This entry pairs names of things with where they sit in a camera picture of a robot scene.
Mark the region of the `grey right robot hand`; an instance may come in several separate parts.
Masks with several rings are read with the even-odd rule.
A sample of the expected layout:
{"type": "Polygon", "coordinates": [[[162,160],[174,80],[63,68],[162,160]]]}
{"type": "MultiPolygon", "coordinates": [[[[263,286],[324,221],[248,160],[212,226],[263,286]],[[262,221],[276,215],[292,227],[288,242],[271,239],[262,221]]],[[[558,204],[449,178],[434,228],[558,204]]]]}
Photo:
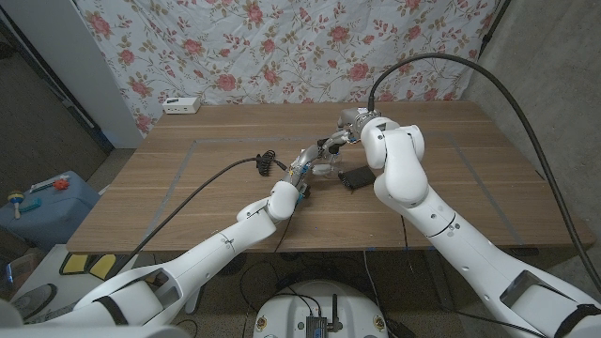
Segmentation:
{"type": "Polygon", "coordinates": [[[319,140],[317,145],[336,154],[341,146],[358,142],[361,139],[362,129],[369,121],[377,117],[381,117],[381,112],[378,110],[344,109],[337,120],[336,132],[329,138],[319,140]]]}

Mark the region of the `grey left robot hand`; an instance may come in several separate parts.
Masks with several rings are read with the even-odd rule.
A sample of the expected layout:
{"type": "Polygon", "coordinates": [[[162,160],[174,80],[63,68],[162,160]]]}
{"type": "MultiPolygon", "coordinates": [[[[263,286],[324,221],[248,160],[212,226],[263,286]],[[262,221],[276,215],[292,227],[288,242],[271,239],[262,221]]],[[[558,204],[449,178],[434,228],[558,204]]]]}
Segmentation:
{"type": "Polygon", "coordinates": [[[332,154],[321,146],[309,146],[290,164],[283,181],[299,186],[308,174],[323,177],[337,172],[340,161],[339,153],[332,154]]]}

